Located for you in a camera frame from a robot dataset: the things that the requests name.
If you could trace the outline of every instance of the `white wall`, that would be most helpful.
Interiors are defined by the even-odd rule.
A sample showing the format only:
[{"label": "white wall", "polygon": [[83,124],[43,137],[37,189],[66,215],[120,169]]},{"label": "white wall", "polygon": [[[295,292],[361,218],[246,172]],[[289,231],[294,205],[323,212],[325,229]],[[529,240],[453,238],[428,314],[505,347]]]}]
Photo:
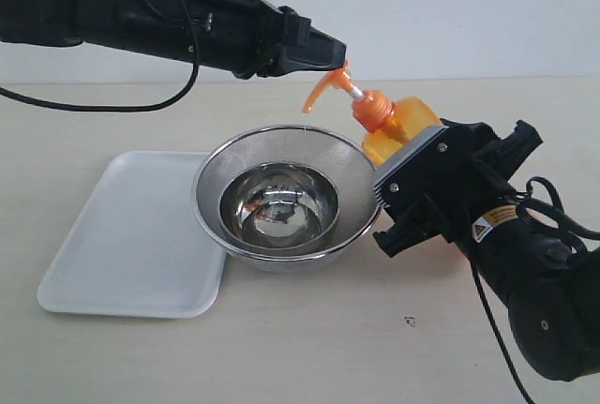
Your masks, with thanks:
[{"label": "white wall", "polygon": [[[600,75],[600,0],[268,0],[349,45],[354,77]],[[0,82],[174,82],[188,66],[83,46],[1,45]],[[313,79],[296,74],[289,81]],[[203,81],[234,81],[202,70]]]}]

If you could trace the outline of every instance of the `pump nozzle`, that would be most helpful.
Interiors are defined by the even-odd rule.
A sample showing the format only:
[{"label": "pump nozzle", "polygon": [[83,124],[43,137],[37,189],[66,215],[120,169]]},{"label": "pump nozzle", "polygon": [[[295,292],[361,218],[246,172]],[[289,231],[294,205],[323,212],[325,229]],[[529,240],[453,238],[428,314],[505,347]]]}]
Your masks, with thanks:
[{"label": "pump nozzle", "polygon": [[310,113],[312,106],[319,96],[325,91],[328,86],[333,86],[336,89],[343,89],[355,101],[365,99],[363,91],[353,84],[350,71],[348,70],[348,60],[344,61],[344,67],[334,69],[325,74],[322,79],[315,85],[315,88],[310,92],[310,95],[305,102],[302,112]]}]

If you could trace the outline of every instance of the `small dark speck on table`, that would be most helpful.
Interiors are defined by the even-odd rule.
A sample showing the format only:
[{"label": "small dark speck on table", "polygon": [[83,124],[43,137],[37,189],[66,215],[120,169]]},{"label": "small dark speck on table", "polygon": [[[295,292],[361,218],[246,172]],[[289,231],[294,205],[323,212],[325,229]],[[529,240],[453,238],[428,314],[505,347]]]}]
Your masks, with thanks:
[{"label": "small dark speck on table", "polygon": [[404,321],[411,327],[416,327],[416,317],[404,317]]}]

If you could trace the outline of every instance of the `orange plastic bottle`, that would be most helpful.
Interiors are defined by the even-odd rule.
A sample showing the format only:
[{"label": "orange plastic bottle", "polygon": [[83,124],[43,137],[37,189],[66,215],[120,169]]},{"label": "orange plastic bottle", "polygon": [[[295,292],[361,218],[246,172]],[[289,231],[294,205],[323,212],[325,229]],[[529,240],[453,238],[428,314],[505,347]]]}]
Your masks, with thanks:
[{"label": "orange plastic bottle", "polygon": [[381,166],[412,137],[442,121],[419,97],[392,101],[381,90],[362,91],[354,85],[348,63],[328,72],[308,96],[303,112],[309,113],[321,93],[329,86],[342,88],[353,99],[354,118],[367,130],[363,151],[373,164]]}]

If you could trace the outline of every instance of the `orange pump head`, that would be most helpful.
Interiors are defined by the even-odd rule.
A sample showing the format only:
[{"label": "orange pump head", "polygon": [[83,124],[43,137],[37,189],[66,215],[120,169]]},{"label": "orange pump head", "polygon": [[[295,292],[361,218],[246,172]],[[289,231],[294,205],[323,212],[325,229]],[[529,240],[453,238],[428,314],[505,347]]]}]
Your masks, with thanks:
[{"label": "orange pump head", "polygon": [[344,62],[344,67],[329,71],[315,85],[307,101],[304,104],[302,112],[309,113],[312,106],[325,89],[332,85],[336,89],[343,89],[352,97],[353,115],[358,122],[369,132],[375,132],[379,129],[385,119],[394,110],[394,103],[379,90],[367,90],[363,92],[354,85],[350,71],[348,70],[348,61]]}]

